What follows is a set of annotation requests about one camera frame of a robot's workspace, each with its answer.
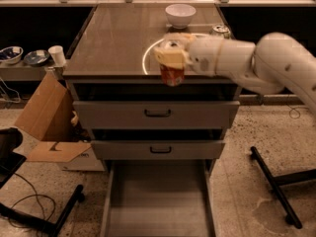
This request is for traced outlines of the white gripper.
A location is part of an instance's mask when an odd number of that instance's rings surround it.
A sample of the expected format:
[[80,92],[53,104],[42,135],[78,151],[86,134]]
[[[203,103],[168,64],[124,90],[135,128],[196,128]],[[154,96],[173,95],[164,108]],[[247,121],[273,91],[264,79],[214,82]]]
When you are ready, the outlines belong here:
[[196,38],[188,33],[168,33],[165,40],[177,41],[187,46],[187,52],[179,47],[155,47],[156,60],[167,67],[183,69],[184,66],[198,75],[215,76],[216,62],[220,50],[220,39],[215,37]]

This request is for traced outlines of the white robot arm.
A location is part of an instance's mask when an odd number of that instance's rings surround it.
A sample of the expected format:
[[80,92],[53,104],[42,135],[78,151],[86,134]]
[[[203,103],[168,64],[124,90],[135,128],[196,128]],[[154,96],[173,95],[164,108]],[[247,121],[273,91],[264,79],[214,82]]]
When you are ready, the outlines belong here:
[[316,114],[316,57],[288,35],[270,33],[253,43],[220,36],[167,34],[154,54],[167,67],[226,77],[260,95],[288,89]]

